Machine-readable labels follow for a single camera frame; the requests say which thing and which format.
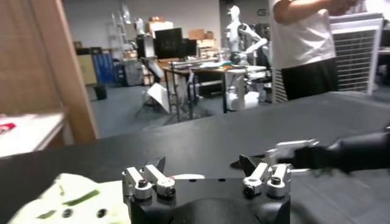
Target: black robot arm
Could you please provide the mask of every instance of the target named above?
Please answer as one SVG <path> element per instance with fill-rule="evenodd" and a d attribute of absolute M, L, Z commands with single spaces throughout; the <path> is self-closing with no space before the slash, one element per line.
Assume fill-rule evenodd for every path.
<path fill-rule="evenodd" d="M 339 138 L 328 146 L 295 149 L 293 156 L 279 158 L 279 163 L 291 163 L 294 168 L 356 170 L 390 168 L 390 128 L 365 135 Z"/>

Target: red object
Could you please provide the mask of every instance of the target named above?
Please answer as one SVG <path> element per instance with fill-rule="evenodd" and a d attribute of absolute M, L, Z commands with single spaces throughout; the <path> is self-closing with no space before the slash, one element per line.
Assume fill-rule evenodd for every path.
<path fill-rule="evenodd" d="M 16 125 L 14 123 L 2 124 L 0 125 L 0 133 L 7 132 L 15 127 Z"/>

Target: trash can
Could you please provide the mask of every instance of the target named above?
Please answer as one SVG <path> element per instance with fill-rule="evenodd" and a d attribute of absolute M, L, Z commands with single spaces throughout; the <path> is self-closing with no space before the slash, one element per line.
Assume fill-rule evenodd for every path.
<path fill-rule="evenodd" d="M 107 99 L 107 90 L 104 85 L 96 85 L 93 89 L 95 90 L 97 100 Z"/>

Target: black tabletop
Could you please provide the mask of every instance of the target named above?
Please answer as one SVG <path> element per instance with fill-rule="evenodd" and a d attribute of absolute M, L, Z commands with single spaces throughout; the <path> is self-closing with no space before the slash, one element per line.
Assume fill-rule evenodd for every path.
<path fill-rule="evenodd" d="M 166 156 L 165 174 L 242 177 L 229 164 L 239 154 L 257 155 L 280 141 L 339 136 L 382 128 L 390 105 L 369 97 L 328 93 L 239 113 L 208 117 L 92 144 L 45 150 L 0 160 L 0 223 L 36 199 L 60 173 L 97 182 L 120 180 L 130 166 Z M 293 200 L 301 200 L 323 223 L 389 223 L 390 178 L 378 172 L 356 177 L 294 177 Z"/>

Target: screw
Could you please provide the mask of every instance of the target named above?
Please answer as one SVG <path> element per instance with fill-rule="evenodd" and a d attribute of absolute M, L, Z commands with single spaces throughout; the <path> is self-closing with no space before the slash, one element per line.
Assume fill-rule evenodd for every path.
<path fill-rule="evenodd" d="M 62 217 L 69 218 L 72 216 L 72 214 L 73 214 L 73 210 L 68 208 L 62 212 Z"/>
<path fill-rule="evenodd" d="M 271 184 L 279 185 L 281 182 L 282 180 L 279 177 L 271 177 Z"/>
<path fill-rule="evenodd" d="M 176 194 L 176 189 L 174 189 L 173 187 L 167 188 L 166 195 L 168 197 L 172 198 L 173 196 L 175 196 L 175 194 Z"/>
<path fill-rule="evenodd" d="M 107 214 L 107 210 L 106 209 L 100 209 L 100 210 L 98 210 L 96 215 L 100 219 L 100 218 L 103 218 L 106 214 Z"/>
<path fill-rule="evenodd" d="M 250 187 L 250 186 L 246 186 L 245 188 L 244 188 L 244 194 L 247 196 L 247 197 L 253 197 L 253 196 L 255 196 L 255 191 L 253 190 L 253 188 L 252 187 Z"/>
<path fill-rule="evenodd" d="M 138 182 L 138 187 L 146 187 L 147 186 L 147 181 L 145 179 L 139 180 Z"/>

